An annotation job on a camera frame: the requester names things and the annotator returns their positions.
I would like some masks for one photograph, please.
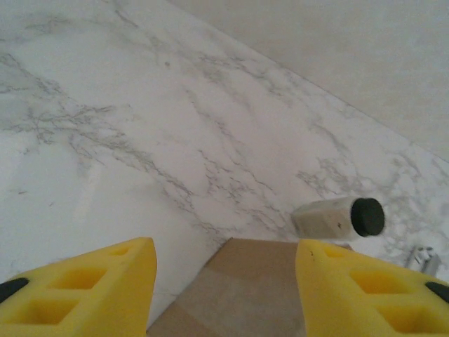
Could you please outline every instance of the black rubber pad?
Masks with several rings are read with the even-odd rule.
[[[446,303],[449,303],[449,286],[436,282],[427,282],[426,287],[433,291],[436,295],[440,296],[440,298],[445,300]]]
[[[0,284],[0,303],[21,290],[28,282],[28,279],[21,277]]]

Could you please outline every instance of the metal bracket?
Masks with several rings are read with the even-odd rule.
[[[415,246],[407,259],[405,267],[435,276],[440,264],[441,259],[432,247]]]

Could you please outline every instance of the plastic bottle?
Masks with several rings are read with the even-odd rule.
[[[350,241],[379,235],[385,214],[376,199],[344,197],[301,206],[292,213],[292,220],[301,238]]]

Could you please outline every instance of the cardboard box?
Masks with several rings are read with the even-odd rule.
[[[296,243],[230,239],[148,336],[303,336]]]

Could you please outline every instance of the wall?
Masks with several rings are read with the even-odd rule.
[[[170,1],[449,159],[447,0]]]

